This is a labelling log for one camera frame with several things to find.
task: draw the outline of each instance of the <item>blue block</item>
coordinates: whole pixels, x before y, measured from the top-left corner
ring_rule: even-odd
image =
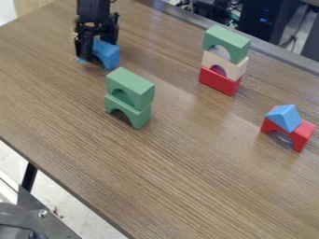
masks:
[[[112,45],[94,38],[92,53],[102,61],[107,70],[119,67],[119,45]]]
[[[301,124],[301,118],[295,105],[278,105],[266,117],[289,133],[292,133]]]

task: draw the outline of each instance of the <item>stacked blocks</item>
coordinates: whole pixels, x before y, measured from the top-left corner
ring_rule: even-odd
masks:
[[[300,118],[295,105],[275,106],[261,126],[262,133],[278,131],[290,137],[294,150],[301,152],[311,138],[315,126]]]
[[[94,38],[92,53],[102,61],[106,70],[119,67],[119,45]]]
[[[106,84],[105,110],[112,113],[118,109],[130,119],[132,127],[142,128],[151,118],[154,84],[123,67],[108,74]]]
[[[204,53],[200,83],[229,96],[235,94],[248,65],[247,53],[250,42],[250,39],[218,25],[208,29],[202,43]],[[224,47],[230,58],[222,56],[216,46]],[[216,71],[218,67],[225,72]]]

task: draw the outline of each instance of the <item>red arch block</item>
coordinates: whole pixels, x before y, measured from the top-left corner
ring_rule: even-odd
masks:
[[[313,132],[315,131],[316,126],[309,123],[306,120],[301,120],[301,124],[297,127],[295,131],[292,133],[287,132],[279,125],[272,122],[270,119],[265,118],[264,122],[262,123],[260,131],[262,133],[268,134],[271,131],[278,131],[283,134],[289,136],[293,143],[293,148],[296,152],[301,152],[305,147],[308,140],[311,138]]]
[[[238,80],[230,80],[227,77],[219,75],[217,72],[208,69],[205,66],[201,67],[200,83],[209,86],[217,91],[221,91],[228,96],[232,96],[238,90],[242,82],[242,77]]]

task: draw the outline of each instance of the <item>green block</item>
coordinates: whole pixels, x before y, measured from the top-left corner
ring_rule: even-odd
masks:
[[[239,63],[248,54],[251,40],[231,32],[227,28],[214,25],[205,32],[202,48],[209,50],[213,46],[224,47],[230,55],[232,63]]]
[[[137,110],[145,109],[154,100],[154,84],[123,67],[107,75],[106,87],[108,93],[118,99],[124,97],[125,102]]]
[[[104,98],[104,105],[107,113],[111,114],[117,109],[122,111],[130,119],[132,127],[137,130],[151,118],[151,105],[140,111],[109,93]]]

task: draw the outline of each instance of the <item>cream block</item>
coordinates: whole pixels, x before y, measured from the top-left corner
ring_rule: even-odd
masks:
[[[214,65],[221,66],[226,71],[226,77],[233,81],[238,80],[246,71],[249,57],[246,56],[238,64],[231,63],[228,59],[218,55],[215,49],[205,50],[202,57],[202,65],[211,68]]]

